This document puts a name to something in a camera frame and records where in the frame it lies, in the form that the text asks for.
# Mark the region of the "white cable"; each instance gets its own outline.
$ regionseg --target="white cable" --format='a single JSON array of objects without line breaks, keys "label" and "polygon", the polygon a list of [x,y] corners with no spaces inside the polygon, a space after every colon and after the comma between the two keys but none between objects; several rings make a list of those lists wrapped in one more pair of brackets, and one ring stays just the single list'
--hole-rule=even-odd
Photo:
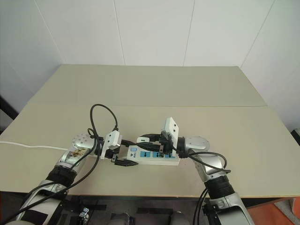
[{"label": "white cable", "polygon": [[46,145],[26,145],[26,144],[21,144],[21,143],[16,143],[16,142],[6,142],[6,141],[0,141],[0,143],[3,144],[14,144],[14,145],[19,145],[25,148],[46,148],[46,149],[57,149],[57,150],[64,150],[66,151],[67,149],[65,148],[59,148],[59,147],[53,147],[53,146],[46,146]]}]

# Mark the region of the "table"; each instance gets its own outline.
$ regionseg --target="table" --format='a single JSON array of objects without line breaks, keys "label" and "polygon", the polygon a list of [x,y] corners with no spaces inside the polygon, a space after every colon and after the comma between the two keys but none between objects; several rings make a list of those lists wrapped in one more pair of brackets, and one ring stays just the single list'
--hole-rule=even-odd
[{"label": "table", "polygon": [[[141,67],[61,65],[0,141],[68,148],[90,127],[91,105],[116,114],[124,139],[157,133],[172,116],[180,136],[200,135],[226,156],[228,175],[241,197],[300,195],[300,147],[238,67]],[[96,109],[101,135],[113,119]],[[63,150],[0,144],[0,190],[28,192],[47,174]],[[88,157],[76,179],[94,163]],[[101,160],[70,190],[72,195],[198,197],[204,189],[191,159],[179,166],[121,167]]]}]

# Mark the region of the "orange floor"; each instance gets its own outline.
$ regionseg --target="orange floor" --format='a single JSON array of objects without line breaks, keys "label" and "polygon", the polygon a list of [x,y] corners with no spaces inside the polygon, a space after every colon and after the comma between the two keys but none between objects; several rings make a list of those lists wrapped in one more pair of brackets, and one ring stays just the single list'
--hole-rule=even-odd
[{"label": "orange floor", "polygon": [[254,207],[248,212],[255,225],[293,225],[274,204]]}]

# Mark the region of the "white wall panel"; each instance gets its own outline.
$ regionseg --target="white wall panel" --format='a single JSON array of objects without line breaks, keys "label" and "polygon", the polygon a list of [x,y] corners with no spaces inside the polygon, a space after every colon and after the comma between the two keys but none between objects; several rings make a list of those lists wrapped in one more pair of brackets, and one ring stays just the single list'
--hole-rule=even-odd
[{"label": "white wall panel", "polygon": [[193,0],[116,0],[126,65],[182,66]]},{"label": "white wall panel", "polygon": [[242,70],[289,130],[300,127],[300,1],[276,0]]},{"label": "white wall panel", "polygon": [[0,1],[1,95],[21,110],[62,62],[34,0]]},{"label": "white wall panel", "polygon": [[69,64],[124,65],[113,0],[37,0]]},{"label": "white wall panel", "polygon": [[273,0],[195,0],[185,66],[240,66]]}]

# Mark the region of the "beige table surface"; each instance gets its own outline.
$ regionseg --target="beige table surface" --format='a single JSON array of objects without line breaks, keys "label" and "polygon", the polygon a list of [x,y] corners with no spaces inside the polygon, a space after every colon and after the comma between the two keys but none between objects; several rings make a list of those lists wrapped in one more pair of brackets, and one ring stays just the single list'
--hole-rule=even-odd
[{"label": "beige table surface", "polygon": [[[226,156],[228,178],[242,197],[300,195],[300,147],[238,67],[62,65],[0,140],[68,148],[90,127],[94,103],[108,105],[124,139],[132,141],[159,132],[172,116],[180,136],[203,136]],[[94,117],[98,132],[106,135],[111,115],[96,109]],[[0,143],[0,190],[30,191],[63,152]],[[88,158],[77,179],[94,161]],[[179,166],[132,167],[101,160],[70,193],[196,197],[203,189],[190,159]]]}]

